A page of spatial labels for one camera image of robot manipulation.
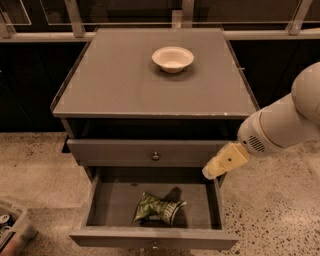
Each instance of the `open drawer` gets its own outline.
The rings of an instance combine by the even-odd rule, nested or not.
[[[184,200],[173,226],[160,220],[132,223],[143,192],[168,201]],[[200,168],[99,167],[80,230],[80,246],[127,248],[230,249],[238,237],[225,229],[217,180]]]

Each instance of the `small bowl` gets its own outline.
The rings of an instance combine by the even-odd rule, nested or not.
[[[193,54],[181,47],[164,47],[152,55],[152,60],[158,64],[162,70],[168,73],[178,73],[189,66],[193,60]]]

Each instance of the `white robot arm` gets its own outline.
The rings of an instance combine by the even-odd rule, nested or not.
[[[203,168],[208,179],[216,178],[249,160],[295,144],[320,139],[320,62],[304,69],[291,93],[249,116],[240,126],[238,143],[228,143]]]

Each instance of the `drawer handle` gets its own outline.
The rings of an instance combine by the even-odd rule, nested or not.
[[[153,250],[159,250],[159,247],[158,247],[158,245],[157,245],[157,242],[156,242],[156,241],[154,241],[154,242],[153,242],[152,249],[153,249]]]
[[[160,160],[160,155],[158,152],[153,152],[151,159],[153,161],[159,161]]]

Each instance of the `terrazzo floor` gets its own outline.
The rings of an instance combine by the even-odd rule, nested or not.
[[[0,133],[0,196],[29,209],[38,229],[20,255],[320,255],[320,142],[252,157],[221,188],[229,251],[82,248],[80,226],[90,190],[82,167],[61,153],[65,133]]]

